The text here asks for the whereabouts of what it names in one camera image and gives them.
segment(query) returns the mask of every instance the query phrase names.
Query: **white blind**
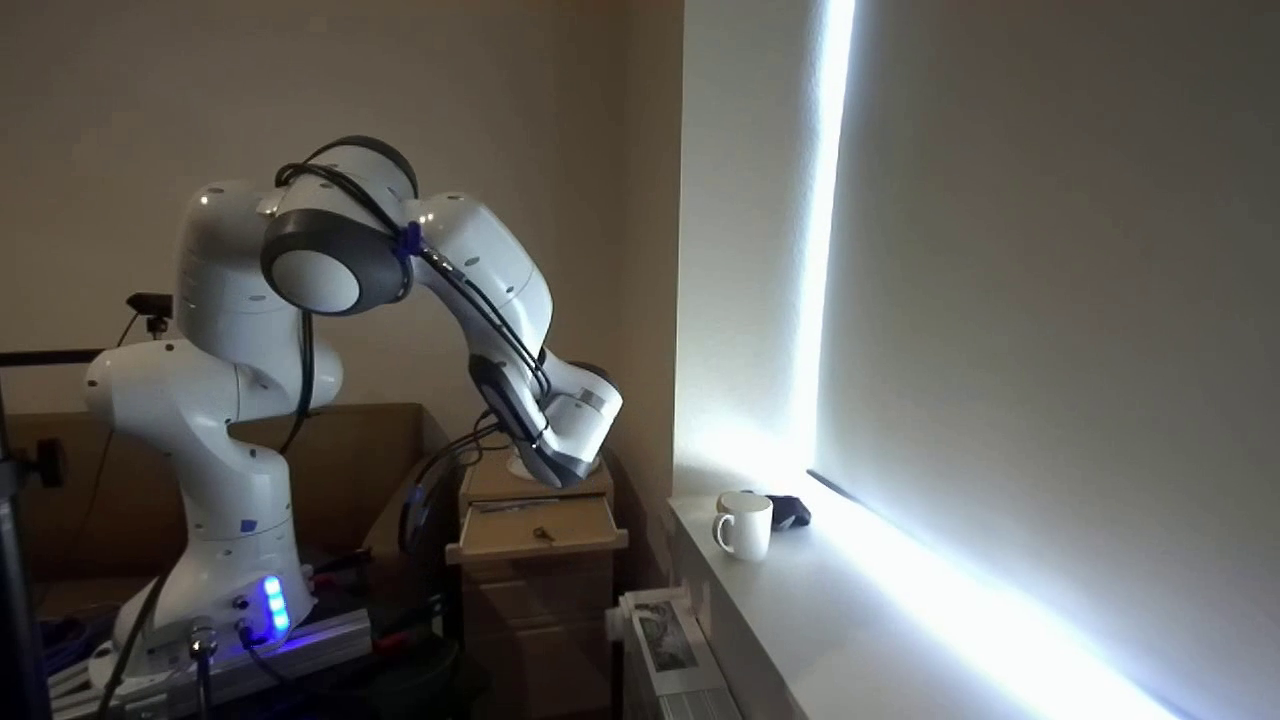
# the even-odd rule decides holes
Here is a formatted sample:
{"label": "white blind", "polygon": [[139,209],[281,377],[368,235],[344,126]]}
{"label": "white blind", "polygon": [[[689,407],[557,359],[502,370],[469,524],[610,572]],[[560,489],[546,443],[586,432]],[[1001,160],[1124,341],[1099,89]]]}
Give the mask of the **white blind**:
{"label": "white blind", "polygon": [[1191,716],[1280,708],[1280,10],[861,5],[820,454]]}

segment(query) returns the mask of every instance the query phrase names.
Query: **white device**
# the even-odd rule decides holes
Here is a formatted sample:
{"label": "white device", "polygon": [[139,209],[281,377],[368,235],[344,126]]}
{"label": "white device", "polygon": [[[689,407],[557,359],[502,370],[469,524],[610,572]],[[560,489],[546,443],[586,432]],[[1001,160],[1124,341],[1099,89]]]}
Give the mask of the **white device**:
{"label": "white device", "polygon": [[275,190],[201,187],[175,276],[186,341],[103,352],[88,368],[88,405],[168,454],[190,549],[120,609],[114,645],[53,677],[58,716],[88,716],[103,692],[120,708],[192,708],[195,649],[222,697],[265,689],[239,645],[288,671],[368,651],[365,612],[306,622],[316,598],[297,555],[288,464],[230,435],[237,418],[339,392],[339,359],[323,344],[306,357],[300,306],[347,314],[433,286],[469,334],[480,395],[540,482],[586,478],[621,412],[604,377],[546,349],[554,292],[518,235],[469,194],[416,200],[407,160],[368,135],[283,163]]}

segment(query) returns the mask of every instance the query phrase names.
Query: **white cup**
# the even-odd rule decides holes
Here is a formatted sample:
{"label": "white cup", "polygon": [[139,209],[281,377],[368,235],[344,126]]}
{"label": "white cup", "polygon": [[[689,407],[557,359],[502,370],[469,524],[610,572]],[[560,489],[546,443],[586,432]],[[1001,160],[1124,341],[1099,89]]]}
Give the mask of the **white cup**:
{"label": "white cup", "polygon": [[729,492],[716,498],[712,541],[736,561],[763,561],[773,536],[773,498],[757,492]]}

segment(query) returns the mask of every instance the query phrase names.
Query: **window sill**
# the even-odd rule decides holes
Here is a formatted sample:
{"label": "window sill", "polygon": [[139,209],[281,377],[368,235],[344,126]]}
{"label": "window sill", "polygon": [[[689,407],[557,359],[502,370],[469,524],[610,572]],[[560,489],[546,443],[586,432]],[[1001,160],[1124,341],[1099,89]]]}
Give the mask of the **window sill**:
{"label": "window sill", "polygon": [[[712,543],[716,498],[673,497],[678,555],[689,555],[679,585],[694,586],[719,664],[744,645],[734,641],[734,620],[709,616],[716,609],[709,586],[757,641],[761,664],[781,677],[796,716],[1025,716],[856,572],[848,536],[840,536],[840,497],[813,482],[803,503],[813,527],[781,533],[763,564],[741,564]],[[744,712],[777,716],[761,671],[736,669],[751,664],[724,669]]]}

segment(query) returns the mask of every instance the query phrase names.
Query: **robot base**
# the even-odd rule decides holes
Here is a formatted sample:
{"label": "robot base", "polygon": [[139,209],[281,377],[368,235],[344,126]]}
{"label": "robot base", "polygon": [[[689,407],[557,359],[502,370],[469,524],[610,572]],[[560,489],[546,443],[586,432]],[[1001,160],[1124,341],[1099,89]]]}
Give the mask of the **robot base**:
{"label": "robot base", "polygon": [[[292,630],[288,645],[260,645],[258,655],[288,677],[288,681],[306,681],[312,671],[347,664],[368,655],[373,649],[373,627],[368,627],[368,612],[344,612],[344,616],[327,616],[316,622],[306,622]],[[94,685],[94,677],[110,677],[101,669],[114,669],[115,651],[103,645],[101,651],[94,651],[94,659],[74,664],[58,677],[48,677],[48,697],[53,697],[53,716],[58,720],[83,720],[95,716],[101,705],[101,685]],[[237,697],[254,697],[275,685],[275,677],[267,677],[239,645],[237,649],[222,649],[207,659],[207,685],[211,685],[211,700],[237,700]],[[192,716],[201,712],[201,681],[195,669],[192,671],[161,671],[161,677],[132,677],[115,689],[114,697],[114,712],[110,716]]]}

